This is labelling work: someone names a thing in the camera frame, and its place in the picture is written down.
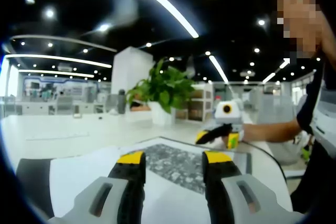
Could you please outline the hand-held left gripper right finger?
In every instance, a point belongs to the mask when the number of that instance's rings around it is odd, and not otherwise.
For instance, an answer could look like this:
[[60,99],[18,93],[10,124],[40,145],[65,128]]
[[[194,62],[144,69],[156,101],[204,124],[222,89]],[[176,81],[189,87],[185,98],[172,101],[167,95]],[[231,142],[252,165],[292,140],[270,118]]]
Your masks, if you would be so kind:
[[287,211],[276,194],[251,174],[242,174],[221,152],[202,153],[205,198],[211,223],[301,223],[304,215]]

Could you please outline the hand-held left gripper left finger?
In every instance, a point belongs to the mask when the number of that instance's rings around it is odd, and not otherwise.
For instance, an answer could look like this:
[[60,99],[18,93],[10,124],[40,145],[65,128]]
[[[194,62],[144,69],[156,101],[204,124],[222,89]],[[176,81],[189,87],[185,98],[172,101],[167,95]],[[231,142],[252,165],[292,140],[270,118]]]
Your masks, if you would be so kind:
[[121,156],[108,177],[99,177],[74,199],[73,208],[48,223],[141,223],[146,155]]

